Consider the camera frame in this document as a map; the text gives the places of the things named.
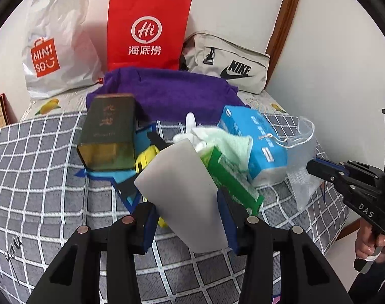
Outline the person's right hand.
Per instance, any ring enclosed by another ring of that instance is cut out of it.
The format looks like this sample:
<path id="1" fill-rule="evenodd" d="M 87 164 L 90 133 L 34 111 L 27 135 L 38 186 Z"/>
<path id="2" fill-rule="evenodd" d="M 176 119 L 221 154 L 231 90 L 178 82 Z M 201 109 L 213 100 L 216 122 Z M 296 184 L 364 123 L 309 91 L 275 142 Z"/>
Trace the person's right hand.
<path id="1" fill-rule="evenodd" d="M 364 219 L 360 220 L 360 228 L 355 241 L 356 258 L 367 259 L 374 254 L 376 247 L 382 247 L 381 254 L 376 259 L 377 263 L 385 263 L 385 235 L 373 235 L 373 226 Z"/>

